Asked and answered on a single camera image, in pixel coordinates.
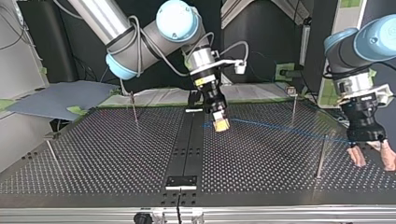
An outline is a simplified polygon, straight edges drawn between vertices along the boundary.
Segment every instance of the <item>cable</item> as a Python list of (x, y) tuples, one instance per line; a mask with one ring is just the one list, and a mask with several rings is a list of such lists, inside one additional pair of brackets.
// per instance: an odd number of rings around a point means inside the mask
[(131, 40), (128, 41), (128, 43), (124, 47), (122, 47), (121, 49), (118, 49), (116, 51), (110, 51), (109, 49), (107, 49), (107, 53), (109, 53), (111, 55), (119, 54), (119, 53), (125, 51), (126, 49), (128, 49), (134, 43), (134, 41), (136, 40), (138, 32), (137, 32), (137, 29), (136, 29), (136, 24), (134, 24), (132, 22), (131, 22), (131, 24), (132, 24), (132, 26), (135, 29), (134, 36), (132, 36)]
[(121, 85), (121, 93), (123, 96), (129, 96), (131, 95), (130, 93), (128, 93), (127, 90), (125, 90), (125, 87), (123, 85), (123, 80), (120, 78), (120, 85)]
[(212, 36), (212, 40), (210, 41), (210, 46), (212, 46), (213, 41), (215, 40), (215, 34), (213, 32), (209, 32), (205, 35), (203, 35), (198, 42), (194, 45), (194, 47), (192, 47), (192, 50), (190, 50), (190, 53), (187, 55), (186, 59), (184, 61), (188, 62), (190, 57), (192, 56), (192, 54), (195, 52), (195, 50), (198, 48), (198, 46), (202, 43), (202, 41), (204, 41), (205, 39), (207, 39), (208, 37)]
[(21, 32), (21, 34), (20, 34), (20, 37), (18, 37), (17, 40), (15, 40), (13, 43), (11, 43), (11, 44), (9, 44), (9, 45), (7, 45), (7, 46), (4, 46), (4, 47), (0, 48), (0, 50), (8, 49), (8, 48), (11, 48), (12, 46), (16, 45), (16, 44), (17, 44), (18, 42), (20, 42), (20, 40), (22, 39), (24, 33), (25, 33), (25, 30), (23, 29), (22, 32)]
[[(7, 20), (7, 18), (5, 17), (5, 16), (3, 16), (1, 13), (0, 13), (0, 17), (2, 17), (3, 18), (3, 20), (6, 22), (6, 24), (9, 26), (9, 28), (11, 28), (11, 30), (17, 35), (17, 36), (20, 36), (20, 33), (18, 33), (18, 31), (17, 30), (15, 30), (15, 28), (11, 25), (11, 23)], [(25, 44), (29, 44), (28, 43), (28, 41), (27, 40), (25, 40), (25, 39), (21, 39)]]
[(91, 67), (84, 61), (82, 61), (79, 57), (77, 57), (76, 55), (73, 55), (73, 58), (79, 63), (79, 65), (84, 69), (84, 73), (85, 73), (85, 77), (84, 80), (87, 80), (87, 75), (90, 76), (94, 81), (98, 81), (97, 79), (97, 75), (95, 74), (95, 72), (93, 72), (93, 70), (91, 69)]
[(340, 72), (340, 73), (332, 72), (332, 69), (328, 65), (326, 67), (326, 73), (323, 75), (323, 77), (327, 78), (327, 79), (335, 79), (335, 78), (341, 78), (341, 77), (343, 77), (343, 78), (352, 77), (352, 76), (358, 75), (361, 71), (369, 69), (371, 66), (373, 66), (375, 64), (382, 64), (382, 65), (384, 65), (384, 66), (396, 71), (396, 67), (395, 66), (391, 65), (390, 63), (384, 63), (384, 62), (370, 63), (368, 65), (364, 65), (364, 66), (361, 66), (361, 67), (357, 67), (357, 68), (355, 68), (353, 70), (350, 70), (350, 71), (347, 71), (347, 72)]
[(108, 67), (106, 68), (105, 72), (102, 74), (102, 77), (100, 78), (99, 82), (103, 82), (103, 79), (105, 78), (107, 71), (108, 71)]
[(103, 83), (109, 83), (111, 81), (118, 80), (118, 79), (119, 79), (118, 77), (113, 77), (113, 78), (111, 78), (109, 80), (104, 81)]
[(386, 67), (388, 67), (388, 68), (390, 68), (390, 69), (392, 69), (392, 70), (394, 70), (396, 72), (396, 66), (393, 66), (390, 63), (379, 62), (379, 64), (385, 65)]
[(64, 6), (62, 6), (58, 0), (53, 0), (53, 2), (56, 4), (56, 6), (58, 6), (61, 10), (63, 10), (65, 13), (69, 14), (70, 16), (79, 19), (79, 20), (83, 20), (82, 17), (72, 13), (71, 11), (67, 10)]
[[(20, 26), (21, 31), (22, 31), (22, 30), (25, 30), (25, 32), (28, 31), (27, 27), (26, 27), (25, 25), (22, 26), (22, 25), (20, 24), (19, 20), (18, 20), (17, 18), (15, 18), (16, 15), (14, 15), (14, 14), (9, 10), (9, 8), (4, 7), (4, 6), (1, 6), (1, 5), (0, 5), (0, 8), (2, 8), (6, 13), (8, 13), (8, 15)], [(7, 20), (7, 18), (6, 18), (5, 16), (3, 16), (2, 14), (0, 14), (0, 16), (5, 20), (5, 22), (8, 24), (8, 26), (12, 29), (12, 31), (13, 31), (16, 35), (20, 35), (20, 34), (15, 30), (15, 28), (11, 25), (11, 23)], [(38, 60), (43, 61), (43, 59), (40, 57), (40, 55), (38, 55), (38, 52), (37, 52), (37, 50), (35, 49), (35, 44), (33, 43), (33, 40), (32, 40), (32, 38), (29, 36), (29, 34), (25, 33), (24, 37), (26, 37), (27, 40), (24, 39), (24, 38), (22, 37), (22, 41), (23, 41), (25, 44), (30, 45), (30, 47), (34, 49), (33, 52), (35, 53), (35, 56), (37, 57)]]
[(308, 88), (308, 90), (311, 92), (312, 98), (314, 99), (315, 103), (318, 105), (318, 98), (316, 98), (311, 90), (311, 88), (309, 88), (308, 83), (306, 82), (306, 79), (304, 77), (304, 73), (303, 71), (300, 70), (300, 74), (301, 74), (301, 78), (303, 79), (303, 82), (305, 84), (305, 86)]
[(244, 62), (246, 62), (246, 61), (248, 60), (248, 42), (246, 42), (246, 41), (239, 41), (239, 42), (234, 43), (233, 45), (231, 45), (230, 47), (228, 47), (227, 49), (225, 49), (225, 50), (220, 54), (220, 56), (221, 56), (221, 55), (224, 55), (225, 53), (227, 53), (228, 51), (230, 51), (231, 49), (233, 49), (233, 48), (235, 48), (235, 47), (237, 47), (237, 46), (239, 46), (239, 45), (245, 45), (246, 53), (245, 53)]
[(136, 33), (137, 33), (137, 77), (142, 74), (142, 38), (140, 33), (140, 22), (136, 16), (128, 17), (128, 20), (134, 19), (136, 22)]
[(146, 34), (146, 32), (144, 30), (141, 30), (142, 34), (146, 37), (146, 39), (148, 40), (148, 43), (151, 45), (152, 48), (154, 48), (155, 50), (157, 50), (157, 53), (160, 54), (160, 56), (163, 58), (163, 60), (166, 62), (166, 64), (168, 64), (168, 66), (179, 76), (181, 77), (187, 77), (190, 74), (183, 74), (179, 71), (177, 71), (177, 69), (168, 61), (168, 59), (166, 58), (166, 56), (163, 54), (163, 52), (160, 50), (160, 48), (154, 43), (154, 41), (152, 41), (149, 36)]
[[(296, 46), (296, 29), (297, 29), (297, 24), (296, 24), (296, 19), (297, 19), (297, 13), (298, 13), (298, 7), (301, 4), (301, 0), (297, 1), (297, 5), (296, 8), (294, 9), (294, 16), (293, 16), (293, 34), (294, 34), (294, 52), (293, 52), (293, 57), (295, 55), (295, 53), (297, 52), (297, 46)], [(303, 82), (305, 84), (305, 86), (308, 88), (308, 90), (311, 92), (312, 98), (314, 99), (315, 103), (318, 104), (318, 99), (314, 96), (314, 92), (312, 91), (312, 89), (308, 86), (308, 82), (305, 79), (304, 73), (300, 70), (300, 74), (301, 74), (301, 78), (303, 79)]]

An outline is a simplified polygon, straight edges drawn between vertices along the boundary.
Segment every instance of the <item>metal bracket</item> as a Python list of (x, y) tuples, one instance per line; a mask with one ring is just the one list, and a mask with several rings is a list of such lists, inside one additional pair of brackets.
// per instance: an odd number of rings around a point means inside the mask
[(197, 176), (169, 176), (166, 190), (197, 190)]
[(205, 220), (204, 220), (204, 213), (200, 213), (200, 214), (192, 214), (192, 218), (191, 218), (191, 223), (192, 224), (204, 224)]
[(152, 221), (154, 224), (165, 224), (165, 214), (164, 213), (153, 213)]

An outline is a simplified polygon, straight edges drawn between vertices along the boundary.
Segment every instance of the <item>yellow object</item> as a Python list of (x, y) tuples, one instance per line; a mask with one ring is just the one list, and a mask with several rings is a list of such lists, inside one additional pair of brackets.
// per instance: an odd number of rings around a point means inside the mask
[(230, 129), (230, 122), (228, 119), (216, 120), (213, 122), (213, 125), (215, 126), (215, 131), (217, 133), (221, 133)]
[(205, 84), (205, 80), (203, 78), (195, 80), (195, 86), (202, 86)]

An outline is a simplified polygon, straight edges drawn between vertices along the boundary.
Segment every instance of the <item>gray mat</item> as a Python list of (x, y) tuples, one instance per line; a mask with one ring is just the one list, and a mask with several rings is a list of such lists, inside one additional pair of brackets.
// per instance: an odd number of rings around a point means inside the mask
[(111, 90), (116, 88), (114, 85), (89, 81), (52, 84), (43, 91), (18, 101), (7, 110), (51, 119), (75, 120), (79, 115), (69, 112), (67, 107), (77, 105), (88, 110), (102, 103), (110, 96)]

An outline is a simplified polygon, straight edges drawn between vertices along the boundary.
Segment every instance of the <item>white cable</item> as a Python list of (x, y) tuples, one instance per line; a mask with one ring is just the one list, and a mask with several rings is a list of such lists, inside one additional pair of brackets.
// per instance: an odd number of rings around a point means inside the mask
[(212, 40), (210, 41), (210, 46), (212, 46), (213, 41), (215, 40), (215, 34), (213, 32), (209, 32), (206, 35), (202, 36), (201, 39), (199, 39), (199, 41), (194, 45), (192, 50), (190, 50), (190, 53), (187, 55), (187, 57), (185, 59), (186, 62), (189, 61), (190, 57), (195, 52), (195, 50), (198, 48), (198, 46), (201, 44), (201, 42), (204, 41), (205, 39), (207, 39), (210, 35), (212, 36)]
[(64, 6), (62, 6), (58, 0), (53, 0), (53, 2), (56, 4), (56, 6), (58, 6), (61, 10), (63, 10), (65, 13), (69, 14), (70, 16), (79, 19), (79, 20), (83, 20), (82, 17), (80, 17), (79, 15), (76, 15), (74, 13), (72, 13), (71, 11), (67, 10), (67, 8), (65, 8)]
[(163, 52), (160, 50), (160, 48), (154, 43), (154, 41), (152, 41), (149, 36), (146, 34), (146, 32), (144, 30), (141, 30), (142, 34), (146, 37), (146, 39), (148, 40), (148, 43), (151, 45), (152, 48), (154, 48), (158, 54), (160, 54), (160, 56), (163, 58), (163, 60), (166, 62), (166, 64), (179, 76), (181, 77), (187, 77), (190, 74), (184, 74), (181, 73), (179, 71), (177, 71), (177, 69), (168, 61), (168, 59), (166, 58), (166, 56), (163, 54)]
[(102, 77), (100, 78), (99, 82), (103, 82), (103, 79), (105, 78), (107, 71), (108, 71), (108, 67), (106, 68), (105, 72), (102, 74)]
[(125, 87), (123, 85), (123, 80), (120, 78), (120, 84), (121, 84), (121, 93), (123, 96), (130, 96), (131, 93), (128, 93), (127, 90), (125, 90)]
[(140, 34), (140, 22), (136, 16), (128, 17), (128, 20), (134, 19), (136, 22), (135, 33), (137, 33), (137, 77), (142, 74), (142, 38)]
[(220, 54), (220, 56), (223, 55), (223, 54), (225, 54), (225, 53), (227, 53), (228, 51), (230, 51), (231, 49), (233, 49), (233, 48), (235, 48), (235, 47), (237, 47), (237, 46), (239, 46), (239, 45), (245, 45), (246, 53), (245, 53), (245, 59), (244, 59), (244, 61), (247, 62), (247, 61), (248, 61), (248, 42), (246, 42), (246, 41), (239, 41), (239, 42), (234, 43), (233, 45), (231, 45), (230, 47), (228, 47), (227, 49), (225, 49), (225, 50)]

